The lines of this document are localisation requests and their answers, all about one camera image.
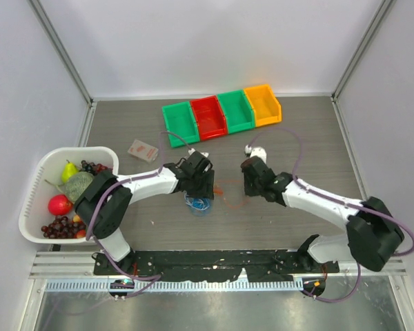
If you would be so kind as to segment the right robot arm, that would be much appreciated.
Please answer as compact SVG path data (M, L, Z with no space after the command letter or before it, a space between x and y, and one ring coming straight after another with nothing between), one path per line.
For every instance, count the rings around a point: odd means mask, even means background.
M400 228L389 221L384 203L375 197L361 201L329 193L287 172L275 174L258 156L245 160L241 171L246 196L303 210L343 230L341 235L307 238L297 256L305 272L314 272L330 261L355 261L379 272L404 240Z

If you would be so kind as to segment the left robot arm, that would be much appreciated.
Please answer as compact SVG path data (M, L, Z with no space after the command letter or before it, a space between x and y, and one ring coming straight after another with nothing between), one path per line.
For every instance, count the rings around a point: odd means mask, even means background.
M86 233L104 249L110 268L125 275L131 272L135 256L120 229L128 207L178 192L194 199L213 199L214 175L208 153L194 149L188 157L150 172L116 176L105 170L81 193L74 203L75 212L86 224Z

